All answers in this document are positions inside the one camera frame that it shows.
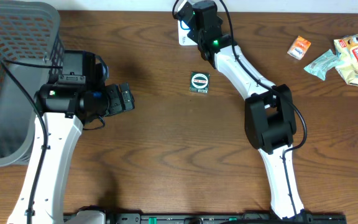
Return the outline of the white blue-edged snack bag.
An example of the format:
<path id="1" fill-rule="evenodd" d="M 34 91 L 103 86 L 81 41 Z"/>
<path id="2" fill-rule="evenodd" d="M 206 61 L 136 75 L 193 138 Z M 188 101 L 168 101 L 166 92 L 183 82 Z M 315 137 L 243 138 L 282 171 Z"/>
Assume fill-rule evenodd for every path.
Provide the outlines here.
<path id="1" fill-rule="evenodd" d="M 337 72 L 348 85 L 358 86 L 358 34 L 335 39 L 334 46 L 342 62 Z"/>

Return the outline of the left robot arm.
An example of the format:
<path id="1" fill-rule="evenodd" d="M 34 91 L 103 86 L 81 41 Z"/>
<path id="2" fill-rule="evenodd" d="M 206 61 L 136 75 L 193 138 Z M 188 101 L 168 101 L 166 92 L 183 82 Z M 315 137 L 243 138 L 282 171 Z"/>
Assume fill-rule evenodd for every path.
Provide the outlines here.
<path id="1" fill-rule="evenodd" d="M 135 108 L 127 83 L 106 85 L 109 67 L 84 50 L 66 50 L 57 80 L 29 97 L 36 113 L 24 183 L 8 223 L 64 223 L 63 200 L 75 146 L 85 125 Z"/>

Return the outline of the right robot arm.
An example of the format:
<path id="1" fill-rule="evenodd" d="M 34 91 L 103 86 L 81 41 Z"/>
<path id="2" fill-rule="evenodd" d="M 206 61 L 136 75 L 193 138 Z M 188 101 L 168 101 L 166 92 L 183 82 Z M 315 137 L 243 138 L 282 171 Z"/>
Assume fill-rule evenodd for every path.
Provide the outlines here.
<path id="1" fill-rule="evenodd" d="M 172 16 L 188 28 L 187 37 L 202 58 L 233 84 L 244 99 L 244 129 L 251 146 L 262 156 L 271 193 L 270 207 L 277 218 L 295 221 L 303 213 L 295 172 L 293 151 L 296 120 L 304 123 L 294 105 L 291 90 L 266 79 L 245 58 L 234 39 L 224 34 L 223 20 L 214 1 L 175 1 Z"/>

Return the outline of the dark green round-logo box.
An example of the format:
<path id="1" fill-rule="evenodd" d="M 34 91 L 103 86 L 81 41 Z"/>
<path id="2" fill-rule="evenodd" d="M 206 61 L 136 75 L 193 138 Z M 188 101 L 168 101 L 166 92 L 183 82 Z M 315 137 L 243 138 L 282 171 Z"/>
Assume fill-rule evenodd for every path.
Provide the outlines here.
<path id="1" fill-rule="evenodd" d="M 209 92 L 209 79 L 210 74 L 208 73 L 192 72 L 189 90 L 195 93 L 207 94 Z"/>

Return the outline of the orange snack packet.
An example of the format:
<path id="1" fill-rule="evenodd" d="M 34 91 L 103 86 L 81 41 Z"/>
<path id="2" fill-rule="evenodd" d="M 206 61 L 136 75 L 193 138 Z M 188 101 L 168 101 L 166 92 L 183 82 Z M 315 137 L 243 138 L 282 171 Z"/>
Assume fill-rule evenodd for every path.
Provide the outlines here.
<path id="1" fill-rule="evenodd" d="M 293 58 L 297 60 L 301 60 L 305 56 L 310 46 L 311 46 L 310 41 L 304 39 L 301 36 L 298 36 L 294 40 L 290 48 L 288 49 L 287 54 L 291 55 Z"/>

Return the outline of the teal wet wipes pack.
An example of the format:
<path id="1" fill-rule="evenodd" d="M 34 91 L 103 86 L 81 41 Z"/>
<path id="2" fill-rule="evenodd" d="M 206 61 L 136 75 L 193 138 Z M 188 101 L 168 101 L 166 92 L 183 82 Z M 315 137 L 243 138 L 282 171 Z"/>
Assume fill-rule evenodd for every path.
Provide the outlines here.
<path id="1" fill-rule="evenodd" d="M 343 61 L 333 53 L 331 49 L 320 55 L 317 59 L 312 61 L 304 68 L 304 71 L 311 75 L 320 78 L 322 81 L 326 80 L 326 73 L 328 70 L 342 65 Z"/>

